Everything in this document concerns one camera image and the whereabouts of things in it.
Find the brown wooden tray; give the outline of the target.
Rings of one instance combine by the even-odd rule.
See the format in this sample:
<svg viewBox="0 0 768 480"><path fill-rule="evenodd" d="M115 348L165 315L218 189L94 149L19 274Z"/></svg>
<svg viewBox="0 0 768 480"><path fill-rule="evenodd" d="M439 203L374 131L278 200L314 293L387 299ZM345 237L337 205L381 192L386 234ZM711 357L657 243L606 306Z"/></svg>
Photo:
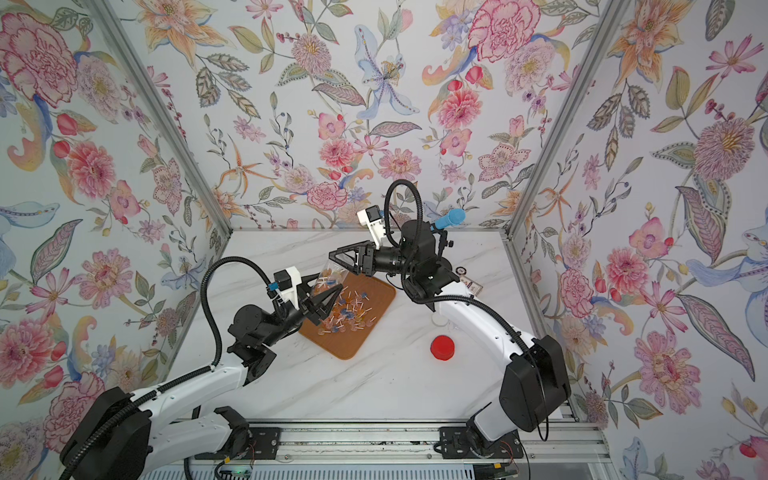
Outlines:
<svg viewBox="0 0 768 480"><path fill-rule="evenodd" d="M350 360L360 350L396 296L396 289L377 278L326 270L320 292L340 280L342 291L331 314L315 325L306 320L299 334L339 360Z"/></svg>

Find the red jar lid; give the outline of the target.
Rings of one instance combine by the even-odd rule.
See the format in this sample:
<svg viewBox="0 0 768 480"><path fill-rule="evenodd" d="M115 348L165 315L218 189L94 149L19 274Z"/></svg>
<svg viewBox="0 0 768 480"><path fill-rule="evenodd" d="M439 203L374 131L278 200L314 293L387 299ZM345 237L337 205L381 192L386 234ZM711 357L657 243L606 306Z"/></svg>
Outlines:
<svg viewBox="0 0 768 480"><path fill-rule="evenodd" d="M449 336L436 336L430 344L430 352L435 359L448 361L455 355L455 343Z"/></svg>

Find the clear patterned lid jar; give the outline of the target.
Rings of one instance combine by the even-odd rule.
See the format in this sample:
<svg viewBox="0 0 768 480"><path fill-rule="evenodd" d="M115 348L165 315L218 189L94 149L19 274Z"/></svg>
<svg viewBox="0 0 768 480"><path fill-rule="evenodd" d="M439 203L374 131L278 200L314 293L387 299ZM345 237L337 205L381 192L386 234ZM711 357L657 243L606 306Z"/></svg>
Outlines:
<svg viewBox="0 0 768 480"><path fill-rule="evenodd" d="M313 292L315 294L324 293L336 287L337 285L343 285L347 275L348 271L343 268L324 269L318 276Z"/></svg>

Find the white jar lid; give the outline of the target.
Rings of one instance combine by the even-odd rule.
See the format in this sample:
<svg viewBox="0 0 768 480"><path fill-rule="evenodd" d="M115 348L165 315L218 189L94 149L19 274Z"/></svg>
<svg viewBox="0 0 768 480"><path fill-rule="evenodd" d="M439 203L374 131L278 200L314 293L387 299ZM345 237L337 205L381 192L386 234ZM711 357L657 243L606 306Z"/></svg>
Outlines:
<svg viewBox="0 0 768 480"><path fill-rule="evenodd" d="M448 325L449 320L446 317L444 317L444 316L442 316L440 314L434 313L431 316L431 322L432 322L433 325L435 325L437 327L445 327L445 326Z"/></svg>

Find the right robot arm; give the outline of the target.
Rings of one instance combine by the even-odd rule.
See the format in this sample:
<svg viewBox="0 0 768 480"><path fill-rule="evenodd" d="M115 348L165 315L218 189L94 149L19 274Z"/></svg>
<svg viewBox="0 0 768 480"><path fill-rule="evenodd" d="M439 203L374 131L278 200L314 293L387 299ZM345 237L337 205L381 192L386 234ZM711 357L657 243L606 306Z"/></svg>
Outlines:
<svg viewBox="0 0 768 480"><path fill-rule="evenodd" d="M339 247L328 258L352 274L400 277L413 303L447 319L485 349L502 375L500 390L470 417L463 437L488 447L511 432L545 426L571 388L559 343L549 335L536 338L516 329L481 302L446 258L451 245L446 230L410 220L392 246L370 238Z"/></svg>

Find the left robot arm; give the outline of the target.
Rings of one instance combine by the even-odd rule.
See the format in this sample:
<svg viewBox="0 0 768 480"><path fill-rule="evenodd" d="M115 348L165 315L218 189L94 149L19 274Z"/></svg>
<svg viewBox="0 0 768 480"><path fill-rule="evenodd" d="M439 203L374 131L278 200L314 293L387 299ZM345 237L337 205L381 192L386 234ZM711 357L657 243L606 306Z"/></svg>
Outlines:
<svg viewBox="0 0 768 480"><path fill-rule="evenodd" d="M335 284L315 293L306 281L287 291L270 286L272 311L241 307L228 328L234 341L216 364L134 392L114 387L100 394L60 454L62 478L137 479L195 455L247 451L250 426L233 407L213 406L186 421L181 415L263 376L276 358L273 345L305 321L321 324L342 290Z"/></svg>

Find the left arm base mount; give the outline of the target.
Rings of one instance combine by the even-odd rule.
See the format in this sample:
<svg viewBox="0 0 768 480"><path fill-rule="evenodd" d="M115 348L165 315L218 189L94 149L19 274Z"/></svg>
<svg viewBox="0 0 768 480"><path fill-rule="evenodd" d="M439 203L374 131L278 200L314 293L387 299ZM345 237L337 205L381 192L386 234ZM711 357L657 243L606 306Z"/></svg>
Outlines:
<svg viewBox="0 0 768 480"><path fill-rule="evenodd" d="M274 426L251 426L246 419L230 406L213 410L223 420L230 432L217 450L207 449L193 456L195 460L234 460L239 454L249 460L275 460L282 429Z"/></svg>

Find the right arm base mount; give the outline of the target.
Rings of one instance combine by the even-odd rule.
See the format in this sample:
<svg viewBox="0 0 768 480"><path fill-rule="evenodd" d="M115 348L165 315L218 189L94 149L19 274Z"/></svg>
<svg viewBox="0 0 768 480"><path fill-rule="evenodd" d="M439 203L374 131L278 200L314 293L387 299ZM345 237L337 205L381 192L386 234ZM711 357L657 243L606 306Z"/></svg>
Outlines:
<svg viewBox="0 0 768 480"><path fill-rule="evenodd" d="M433 450L444 460L510 460L525 457L518 431L514 430L497 440L487 440L473 429L443 426Z"/></svg>

